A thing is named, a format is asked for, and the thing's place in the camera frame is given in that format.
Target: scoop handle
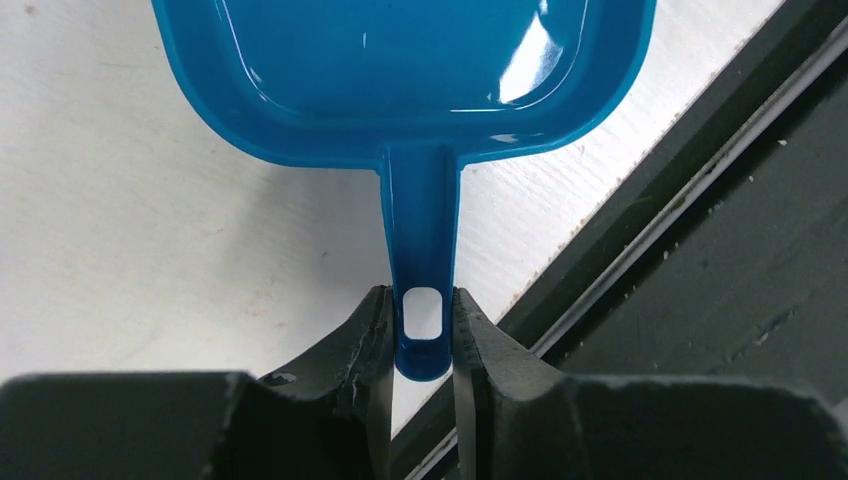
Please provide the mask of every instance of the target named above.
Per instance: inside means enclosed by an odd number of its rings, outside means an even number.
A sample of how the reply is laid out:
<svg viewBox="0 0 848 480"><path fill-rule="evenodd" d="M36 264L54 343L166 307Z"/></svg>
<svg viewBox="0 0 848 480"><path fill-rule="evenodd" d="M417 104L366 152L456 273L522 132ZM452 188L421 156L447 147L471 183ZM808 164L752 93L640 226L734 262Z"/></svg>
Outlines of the scoop handle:
<svg viewBox="0 0 848 480"><path fill-rule="evenodd" d="M381 197L395 312L395 365L405 377L430 381L451 365L453 271L459 207L459 168L450 148L386 148ZM441 296L441 333L415 339L404 330L404 295L427 287Z"/></svg>

